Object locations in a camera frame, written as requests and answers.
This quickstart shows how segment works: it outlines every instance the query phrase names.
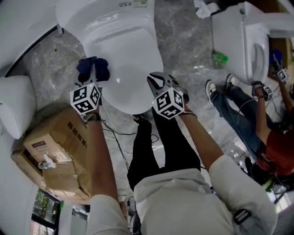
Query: white shirt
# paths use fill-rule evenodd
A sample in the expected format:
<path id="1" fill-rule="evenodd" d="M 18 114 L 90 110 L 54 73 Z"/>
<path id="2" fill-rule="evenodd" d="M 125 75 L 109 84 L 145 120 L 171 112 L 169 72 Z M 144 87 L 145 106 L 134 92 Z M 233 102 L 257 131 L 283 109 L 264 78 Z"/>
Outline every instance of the white shirt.
<path id="1" fill-rule="evenodd" d="M 197 169 L 179 170 L 143 179 L 134 197 L 143 235 L 233 235 L 232 213 L 254 212 L 273 233 L 275 206 L 263 188 L 242 172 L 227 156 L 209 169 L 211 184 L 221 200 L 210 193 Z M 91 199 L 87 235 L 130 234 L 119 204 L 111 197 Z"/>

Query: cardboard box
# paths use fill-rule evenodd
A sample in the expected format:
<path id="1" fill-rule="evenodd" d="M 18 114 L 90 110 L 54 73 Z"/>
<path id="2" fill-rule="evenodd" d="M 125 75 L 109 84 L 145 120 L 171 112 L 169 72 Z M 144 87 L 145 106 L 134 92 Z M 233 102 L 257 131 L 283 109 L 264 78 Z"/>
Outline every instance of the cardboard box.
<path id="1" fill-rule="evenodd" d="M 16 150 L 12 153 L 11 159 L 42 190 L 45 190 L 46 184 L 43 179 L 42 170 L 38 168 L 38 163 L 25 148 Z"/>
<path id="2" fill-rule="evenodd" d="M 26 138 L 24 146 L 37 162 L 47 154 L 56 163 L 77 161 L 86 168 L 86 128 L 73 108 L 44 120 Z"/>
<path id="3" fill-rule="evenodd" d="M 47 154 L 57 164 L 43 169 L 46 191 L 64 201 L 90 203 L 86 127 L 73 108 L 44 120 L 27 136 L 24 146 L 37 162 L 45 162 Z"/>

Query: person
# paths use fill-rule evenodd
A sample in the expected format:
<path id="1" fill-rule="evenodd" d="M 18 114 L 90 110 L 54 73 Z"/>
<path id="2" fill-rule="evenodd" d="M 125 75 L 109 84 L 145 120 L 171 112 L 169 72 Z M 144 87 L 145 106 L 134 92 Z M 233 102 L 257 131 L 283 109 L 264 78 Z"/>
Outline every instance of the person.
<path id="1" fill-rule="evenodd" d="M 294 123 L 294 106 L 285 84 L 278 78 L 274 80 L 279 84 L 287 113 Z M 275 176 L 291 175 L 294 173 L 294 130 L 278 132 L 266 113 L 263 89 L 257 88 L 255 92 L 257 102 L 235 85 L 235 77 L 231 74 L 224 93 L 216 90 L 211 80 L 206 83 L 209 102 L 234 129 L 259 167 Z M 232 100 L 243 115 L 233 110 L 227 99 Z"/>
<path id="2" fill-rule="evenodd" d="M 186 105 L 180 118 L 209 172 L 217 195 L 211 193 L 200 173 L 199 157 L 176 119 L 168 120 L 154 110 L 153 117 L 164 145 L 165 166 L 159 168 L 154 158 L 151 123 L 139 115 L 135 119 L 139 125 L 127 174 L 134 191 L 141 234 L 273 233 L 277 214 L 266 192 L 224 155 Z M 113 167 L 100 120 L 98 110 L 85 118 L 92 186 L 87 235 L 126 235 L 130 232 L 119 207 Z"/>

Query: black pants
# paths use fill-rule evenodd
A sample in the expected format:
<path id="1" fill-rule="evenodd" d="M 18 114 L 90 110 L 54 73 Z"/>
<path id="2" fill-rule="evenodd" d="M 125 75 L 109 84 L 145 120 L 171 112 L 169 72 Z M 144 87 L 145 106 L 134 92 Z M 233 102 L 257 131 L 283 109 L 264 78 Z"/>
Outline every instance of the black pants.
<path id="1" fill-rule="evenodd" d="M 128 172 L 131 189 L 145 177 L 182 169 L 200 170 L 200 160 L 181 132 L 175 118 L 168 120 L 152 109 L 154 121 L 164 145 L 165 167 L 159 168 L 152 150 L 152 126 L 143 121 L 138 126 L 133 147 L 133 160 Z"/>

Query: red shirt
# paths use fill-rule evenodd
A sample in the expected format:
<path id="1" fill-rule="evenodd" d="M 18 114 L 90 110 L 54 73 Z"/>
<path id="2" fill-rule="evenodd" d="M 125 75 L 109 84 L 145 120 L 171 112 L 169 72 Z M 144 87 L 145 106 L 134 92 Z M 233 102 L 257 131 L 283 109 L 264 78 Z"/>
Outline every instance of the red shirt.
<path id="1" fill-rule="evenodd" d="M 294 120 L 294 109 L 291 118 Z M 266 148 L 260 149 L 268 161 L 259 157 L 258 165 L 267 172 L 277 175 L 294 174 L 294 129 L 285 134 L 271 131 L 266 142 Z"/>

